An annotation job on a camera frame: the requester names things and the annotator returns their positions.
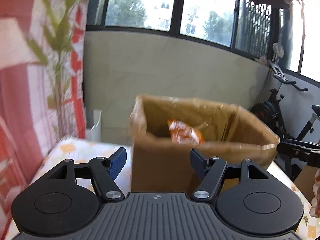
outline window pane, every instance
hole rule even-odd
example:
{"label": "window pane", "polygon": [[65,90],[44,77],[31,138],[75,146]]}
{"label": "window pane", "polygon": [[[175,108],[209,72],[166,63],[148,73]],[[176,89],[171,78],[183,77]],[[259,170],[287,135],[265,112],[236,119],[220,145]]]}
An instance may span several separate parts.
{"label": "window pane", "polygon": [[168,31],[174,0],[109,0],[106,25]]}
{"label": "window pane", "polygon": [[292,2],[292,14],[290,10],[280,10],[279,41],[284,47],[284,56],[279,59],[279,66],[297,72],[302,43],[302,18],[301,6],[296,0]]}
{"label": "window pane", "polygon": [[236,0],[184,0],[180,33],[230,46]]}
{"label": "window pane", "polygon": [[268,52],[271,6],[240,0],[236,49],[257,58]]}
{"label": "window pane", "polygon": [[100,25],[105,0],[89,0],[87,25]]}
{"label": "window pane", "polygon": [[320,0],[304,0],[305,40],[301,74],[320,82]]}

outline orange snack bag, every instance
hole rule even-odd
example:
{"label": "orange snack bag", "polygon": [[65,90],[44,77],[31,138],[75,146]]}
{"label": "orange snack bag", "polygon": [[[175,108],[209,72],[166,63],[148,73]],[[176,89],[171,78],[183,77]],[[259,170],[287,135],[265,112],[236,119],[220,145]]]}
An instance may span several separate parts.
{"label": "orange snack bag", "polygon": [[168,120],[167,124],[173,142],[194,145],[204,144],[202,133],[199,130],[177,120]]}

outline exercise bike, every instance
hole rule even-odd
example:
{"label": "exercise bike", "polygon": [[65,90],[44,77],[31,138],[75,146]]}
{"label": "exercise bike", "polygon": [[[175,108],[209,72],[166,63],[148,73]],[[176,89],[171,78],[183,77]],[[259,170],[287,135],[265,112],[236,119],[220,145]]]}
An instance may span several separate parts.
{"label": "exercise bike", "polygon": [[[284,98],[283,94],[280,94],[280,97],[277,98],[278,92],[282,86],[285,85],[292,85],[295,89],[299,90],[300,92],[308,91],[308,88],[300,88],[296,85],[296,81],[288,80],[284,73],[282,72],[281,68],[272,61],[268,62],[271,66],[271,71],[273,71],[273,77],[280,81],[280,85],[277,88],[270,89],[270,96],[269,99],[264,103],[257,103],[251,108],[251,112],[255,114],[261,121],[263,121],[276,135],[280,137],[280,140],[283,142],[290,141],[292,139],[295,140],[295,145],[301,145],[301,147],[305,148],[305,142],[301,142],[303,138],[307,135],[308,132],[313,133],[314,129],[312,128],[314,122],[316,120],[320,121],[320,106],[319,105],[312,105],[311,108],[314,111],[312,113],[311,119],[306,123],[300,134],[297,138],[291,136],[284,125],[284,119],[281,113],[281,109],[279,103]],[[298,174],[300,173],[301,169],[297,165],[291,164],[291,158],[288,155],[282,154],[281,151],[278,151],[279,155],[275,162],[278,166],[283,169],[286,175],[293,181]],[[281,159],[284,162],[285,168],[282,167]]]}

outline table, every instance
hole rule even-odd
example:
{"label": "table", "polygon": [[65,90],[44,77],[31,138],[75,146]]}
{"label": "table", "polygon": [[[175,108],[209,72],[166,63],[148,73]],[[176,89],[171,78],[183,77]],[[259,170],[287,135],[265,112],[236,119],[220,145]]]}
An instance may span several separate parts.
{"label": "table", "polygon": [[[90,159],[98,156],[109,157],[120,147],[124,147],[127,150],[127,162],[120,172],[119,176],[116,178],[115,182],[121,189],[121,191],[125,195],[127,195],[127,193],[131,190],[131,147],[106,143],[96,143],[73,137],[65,137],[58,143],[58,145],[44,160],[43,165],[40,167],[33,181],[37,180],[39,177],[41,177],[43,174],[45,174],[52,167],[54,167],[64,159],[73,159],[75,163],[86,163]],[[320,236],[320,219],[310,217],[309,210],[311,208],[311,205],[303,196],[303,194],[274,162],[271,163],[267,171],[274,177],[279,179],[287,187],[291,188],[291,190],[300,197],[302,203],[304,204],[304,215],[296,233],[303,240],[312,240]],[[93,192],[90,179],[77,179],[77,184],[82,187],[86,187]],[[12,221],[5,240],[11,240],[17,234],[18,229],[14,221]]]}

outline gray wall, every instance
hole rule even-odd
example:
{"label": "gray wall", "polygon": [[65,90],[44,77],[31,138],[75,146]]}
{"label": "gray wall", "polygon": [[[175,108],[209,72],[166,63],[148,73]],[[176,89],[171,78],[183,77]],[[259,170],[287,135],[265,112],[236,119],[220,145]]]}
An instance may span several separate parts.
{"label": "gray wall", "polygon": [[130,143],[127,120],[139,93],[249,108],[267,72],[252,60],[192,41],[145,33],[85,34],[85,104],[102,110],[105,142]]}
{"label": "gray wall", "polygon": [[[300,92],[291,85],[282,85],[278,94],[285,96],[280,102],[280,108],[286,129],[293,137],[297,137],[311,118],[313,113],[311,106],[320,105],[320,88],[291,75],[286,74],[285,76],[289,80],[296,80],[299,87],[309,88],[307,92]],[[267,100],[270,95],[269,89],[278,87],[279,83],[278,80],[270,77],[263,95],[264,100]],[[318,120],[315,121],[313,128],[315,131],[312,134],[308,133],[304,141],[318,143],[320,139],[320,122]]]}

